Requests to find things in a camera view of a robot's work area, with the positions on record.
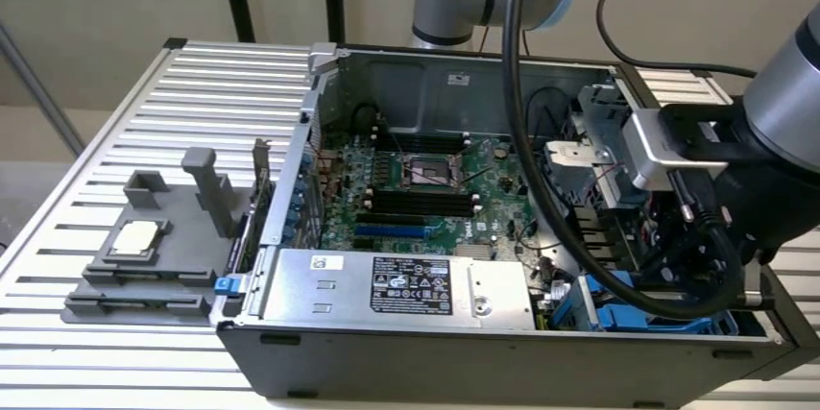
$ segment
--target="warning label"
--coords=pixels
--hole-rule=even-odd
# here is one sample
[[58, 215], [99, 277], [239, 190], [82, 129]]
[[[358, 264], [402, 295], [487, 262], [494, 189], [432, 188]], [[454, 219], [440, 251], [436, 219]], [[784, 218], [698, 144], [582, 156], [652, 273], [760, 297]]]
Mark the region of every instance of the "warning label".
[[452, 315], [450, 261], [374, 258], [371, 308], [391, 314]]

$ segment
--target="black cable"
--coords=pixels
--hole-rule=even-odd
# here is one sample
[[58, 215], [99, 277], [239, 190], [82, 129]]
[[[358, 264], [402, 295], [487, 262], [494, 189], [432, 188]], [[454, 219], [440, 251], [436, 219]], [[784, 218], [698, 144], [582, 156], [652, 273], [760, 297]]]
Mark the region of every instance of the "black cable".
[[735, 66], [726, 66], [723, 64], [636, 60], [618, 48], [618, 46], [615, 45], [615, 42], [612, 41], [612, 37], [610, 36], [610, 32], [607, 31], [607, 26], [604, 24], [604, 4], [606, 3], [607, 3], [607, 0], [599, 0], [599, 5], [595, 10], [595, 21], [599, 25], [599, 33], [602, 34], [602, 39], [604, 40], [604, 43], [607, 44], [607, 48], [622, 61], [638, 67], [650, 67], [655, 69], [680, 69], [686, 71], [698, 70], [698, 71], [706, 71], [706, 72], [719, 72], [722, 74], [732, 74], [735, 76], [742, 76], [748, 79], [754, 79], [755, 76], [758, 75], [758, 72], [752, 71], [751, 69], [744, 69], [742, 67], [735, 67]]
[[527, 31], [522, 31], [522, 43], [524, 44], [524, 53], [530, 57], [530, 43], [527, 43]]
[[487, 33], [490, 32], [490, 26], [484, 26], [484, 34], [482, 34], [482, 44], [478, 46], [478, 52], [484, 51], [484, 42], [487, 42]]
[[376, 112], [375, 114], [376, 119], [378, 119], [378, 116], [382, 114], [382, 109], [379, 108], [379, 105], [372, 101], [363, 101], [356, 106], [354, 106], [352, 112], [350, 113], [350, 132], [351, 133], [356, 132], [356, 116], [359, 115], [359, 111], [364, 108], [371, 108]]
[[711, 316], [715, 312], [727, 309], [735, 302], [743, 282], [740, 280], [742, 267], [732, 243], [720, 228], [710, 227], [708, 236], [715, 241], [719, 253], [726, 257], [726, 280], [718, 288], [718, 293], [696, 304], [672, 303], [648, 297], [627, 285], [610, 270], [607, 270], [595, 256], [587, 250], [583, 242], [575, 237], [574, 229], [564, 220], [558, 204], [542, 180], [542, 172], [536, 158], [528, 146], [527, 128], [524, 127], [524, 114], [522, 105], [522, 87], [519, 75], [519, 37], [522, 25], [522, 0], [508, 0], [502, 41], [502, 66], [504, 81], [506, 110], [508, 114], [510, 136], [519, 155], [522, 173], [530, 185], [530, 191], [536, 203], [536, 210], [542, 213], [555, 236], [564, 245], [582, 268], [603, 284], [607, 290], [626, 303], [638, 309], [658, 316], [688, 320]]
[[534, 220], [534, 221], [530, 223], [530, 225], [527, 225], [527, 226], [526, 226], [526, 227], [524, 227], [524, 228], [519, 231], [519, 233], [518, 233], [518, 237], [515, 237], [515, 243], [516, 243], [518, 245], [520, 245], [522, 247], [524, 247], [526, 249], [528, 249], [528, 250], [535, 250], [536, 252], [540, 252], [542, 250], [550, 250], [550, 249], [555, 249], [556, 247], [560, 247], [560, 246], [562, 246], [562, 243], [560, 243], [560, 242], [559, 242], [558, 244], [551, 244], [551, 245], [547, 245], [547, 246], [544, 246], [544, 247], [534, 247], [534, 246], [531, 246], [531, 245], [528, 245], [528, 244], [526, 244], [526, 243], [524, 243], [524, 240], [523, 240], [523, 239], [524, 239], [524, 232], [527, 232], [527, 229], [530, 229], [530, 228], [534, 226], [534, 224], [535, 224], [535, 223], [536, 223], [536, 220]]
[[[530, 94], [530, 97], [527, 98], [527, 104], [524, 105], [524, 127], [527, 127], [527, 134], [530, 134], [530, 109], [532, 108], [532, 104], [534, 104], [534, 101], [536, 100], [536, 96], [539, 95], [539, 93], [542, 93], [543, 91], [547, 91], [547, 90], [558, 91], [564, 96], [564, 99], [570, 102], [570, 95], [558, 86], [546, 85], [546, 86], [538, 88], [536, 91], [534, 91]], [[547, 110], [547, 115], [550, 116], [550, 121], [552, 122], [552, 128], [555, 129], [556, 133], [560, 133], [562, 132], [562, 126], [559, 125], [558, 121], [555, 120], [555, 116], [552, 115], [552, 111], [547, 108], [547, 105], [544, 105], [544, 109]], [[536, 125], [536, 135], [539, 135], [539, 125]]]

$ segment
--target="aluminum extrusion table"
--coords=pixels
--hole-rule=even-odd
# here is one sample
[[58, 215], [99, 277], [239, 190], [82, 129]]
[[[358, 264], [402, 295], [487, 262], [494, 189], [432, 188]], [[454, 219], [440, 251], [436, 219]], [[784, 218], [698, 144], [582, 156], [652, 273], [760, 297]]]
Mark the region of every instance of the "aluminum extrusion table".
[[[267, 401], [250, 389], [210, 328], [60, 321], [63, 298], [126, 204], [122, 186], [135, 169], [159, 170], [170, 183], [192, 183], [180, 169], [183, 152], [208, 146], [218, 151], [216, 170], [250, 186], [251, 146], [264, 137], [274, 141], [276, 178], [308, 91], [310, 51], [194, 41], [163, 49], [0, 258], [0, 407], [444, 408]], [[688, 72], [640, 74], [662, 104], [730, 102], [712, 79]], [[772, 267], [820, 329], [820, 230], [788, 243]], [[734, 382], [686, 408], [818, 409], [820, 362], [770, 382]]]

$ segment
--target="gray wall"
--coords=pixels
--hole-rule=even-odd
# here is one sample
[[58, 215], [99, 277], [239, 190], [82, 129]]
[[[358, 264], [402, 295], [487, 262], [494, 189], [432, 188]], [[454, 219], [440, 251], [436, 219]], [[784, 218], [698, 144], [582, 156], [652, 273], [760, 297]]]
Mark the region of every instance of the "gray wall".
[[[250, 0], [258, 38], [326, 38], [324, 0]], [[611, 0], [607, 23], [624, 50], [656, 60], [759, 67], [818, 0]], [[610, 59], [596, 0], [576, 0], [564, 22], [530, 35], [535, 54]], [[412, 0], [347, 0], [348, 41], [404, 45]], [[0, 0], [0, 18], [58, 102], [111, 110], [168, 36], [232, 40], [227, 0]], [[487, 49], [499, 51], [494, 30]], [[739, 91], [743, 80], [728, 81]], [[0, 63], [0, 105], [31, 100]]]

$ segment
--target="motherboard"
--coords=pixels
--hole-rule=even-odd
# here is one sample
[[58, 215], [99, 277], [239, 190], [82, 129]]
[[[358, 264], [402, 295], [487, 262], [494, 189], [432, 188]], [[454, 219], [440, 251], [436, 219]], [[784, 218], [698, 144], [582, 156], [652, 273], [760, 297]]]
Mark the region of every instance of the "motherboard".
[[319, 156], [320, 248], [522, 261], [535, 268], [534, 214], [502, 137], [340, 136]]

